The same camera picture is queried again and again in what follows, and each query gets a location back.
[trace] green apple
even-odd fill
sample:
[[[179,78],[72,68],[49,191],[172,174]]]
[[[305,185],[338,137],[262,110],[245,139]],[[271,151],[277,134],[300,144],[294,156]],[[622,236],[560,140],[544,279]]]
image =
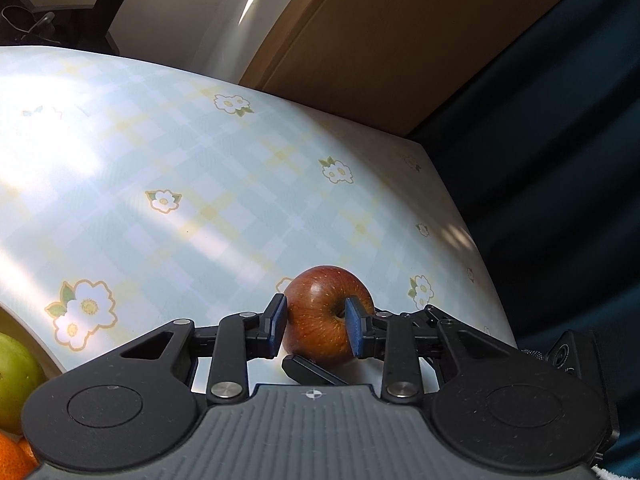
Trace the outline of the green apple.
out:
[[[0,333],[0,430],[22,434],[24,401],[46,377],[39,362],[14,338]]]

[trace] white flower print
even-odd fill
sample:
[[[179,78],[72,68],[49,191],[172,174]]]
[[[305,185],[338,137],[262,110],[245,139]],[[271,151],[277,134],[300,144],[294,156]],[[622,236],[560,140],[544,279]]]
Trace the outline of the white flower print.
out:
[[[169,211],[178,209],[181,194],[173,193],[168,189],[147,191],[146,196],[151,202],[151,208],[161,213],[167,214]]]
[[[322,174],[333,184],[338,184],[338,182],[353,184],[353,175],[350,168],[341,163],[340,160],[334,160],[328,156],[326,160],[319,159],[318,162],[322,165]]]
[[[284,294],[284,291],[287,289],[287,287],[289,286],[289,283],[291,283],[293,280],[291,278],[282,278],[278,283],[276,283],[276,290],[280,293],[280,294]]]
[[[424,236],[425,238],[429,236],[429,230],[427,229],[427,226],[425,224],[416,224],[415,226],[418,228],[418,231],[422,236]]]
[[[54,107],[40,105],[35,110],[23,110],[22,116],[38,121],[59,121],[62,118],[62,113]]]
[[[118,320],[113,313],[115,301],[104,282],[82,280],[75,288],[65,283],[60,297],[46,311],[54,317],[56,341],[74,351],[83,350],[99,328],[110,328]]]
[[[411,289],[407,295],[414,300],[415,307],[418,310],[424,309],[429,304],[429,300],[433,298],[433,289],[429,280],[425,276],[414,276],[409,278]]]
[[[251,110],[249,101],[239,95],[226,96],[216,94],[214,103],[218,110],[224,110],[228,114],[236,114],[242,117],[245,113],[254,113]]]
[[[404,160],[404,163],[412,170],[415,170],[418,173],[422,171],[422,168],[420,164],[418,164],[418,161],[415,160],[411,155],[403,155],[402,160]]]

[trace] green leaf print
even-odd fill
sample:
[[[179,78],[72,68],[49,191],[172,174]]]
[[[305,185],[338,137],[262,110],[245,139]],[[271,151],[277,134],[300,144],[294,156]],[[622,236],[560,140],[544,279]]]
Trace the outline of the green leaf print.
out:
[[[68,283],[65,282],[65,284],[62,286],[62,290],[60,290],[60,301],[65,306],[65,312],[66,304],[69,301],[74,300],[75,298],[76,295],[74,294],[74,290],[69,286]]]
[[[44,310],[46,310],[47,313],[53,318],[64,316],[66,314],[66,306],[61,303],[50,304]]]

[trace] white wall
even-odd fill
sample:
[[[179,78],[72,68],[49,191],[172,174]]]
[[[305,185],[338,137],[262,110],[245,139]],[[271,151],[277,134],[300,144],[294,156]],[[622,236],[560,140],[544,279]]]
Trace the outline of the white wall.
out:
[[[31,0],[37,7],[95,0]],[[120,54],[237,82],[289,0],[125,0],[111,26]]]

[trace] gray gripper base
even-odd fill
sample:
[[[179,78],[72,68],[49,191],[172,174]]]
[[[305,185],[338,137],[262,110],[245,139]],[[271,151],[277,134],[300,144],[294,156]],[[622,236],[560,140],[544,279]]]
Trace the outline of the gray gripper base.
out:
[[[466,462],[420,413],[368,386],[262,385],[247,402],[210,409],[191,437],[139,468],[86,475],[43,465],[30,480],[523,480]],[[587,466],[525,476],[593,480]]]

